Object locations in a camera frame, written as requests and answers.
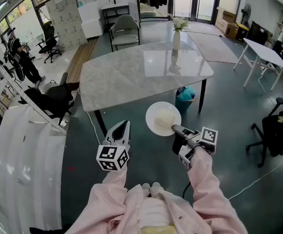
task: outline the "yellow cloth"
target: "yellow cloth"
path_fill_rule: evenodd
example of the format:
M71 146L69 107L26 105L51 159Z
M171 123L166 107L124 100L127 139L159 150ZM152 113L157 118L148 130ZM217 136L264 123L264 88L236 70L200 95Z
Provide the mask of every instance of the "yellow cloth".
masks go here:
M141 228L141 234L177 234L174 225L169 226L145 226Z

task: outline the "wooden floor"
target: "wooden floor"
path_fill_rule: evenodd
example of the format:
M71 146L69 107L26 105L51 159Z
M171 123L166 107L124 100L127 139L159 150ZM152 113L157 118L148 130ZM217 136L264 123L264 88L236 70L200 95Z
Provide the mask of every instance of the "wooden floor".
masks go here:
M80 81L82 66L90 59L97 40L98 38L90 39L87 44L79 46L67 69L67 83Z

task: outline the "pink sleeve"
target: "pink sleeve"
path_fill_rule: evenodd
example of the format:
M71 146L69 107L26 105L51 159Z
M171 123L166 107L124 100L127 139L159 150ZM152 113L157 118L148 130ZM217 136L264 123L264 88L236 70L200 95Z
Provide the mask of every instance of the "pink sleeve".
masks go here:
M87 206L66 234L109 233L109 221L125 213L127 165L119 172L109 172L102 184L95 184Z
M191 167L188 176L194 189L193 208L210 225L212 233L247 233L212 173L212 157L202 147L196 148Z

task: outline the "gray marble table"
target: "gray marble table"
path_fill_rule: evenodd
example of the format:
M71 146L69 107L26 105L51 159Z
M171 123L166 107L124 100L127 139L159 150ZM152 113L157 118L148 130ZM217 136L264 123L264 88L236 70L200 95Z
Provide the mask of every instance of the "gray marble table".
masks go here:
M100 109L168 92L202 81L199 113L206 79L213 70L202 54L181 41L155 42L118 50L83 64L80 78L85 111L95 111L106 133Z

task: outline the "bouquet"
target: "bouquet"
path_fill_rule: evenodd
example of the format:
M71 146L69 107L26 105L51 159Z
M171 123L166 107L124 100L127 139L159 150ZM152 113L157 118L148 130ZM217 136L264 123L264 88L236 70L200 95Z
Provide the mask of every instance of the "bouquet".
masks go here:
M173 27L175 31L182 31L188 27L188 24L188 20L185 20L184 18L173 18Z

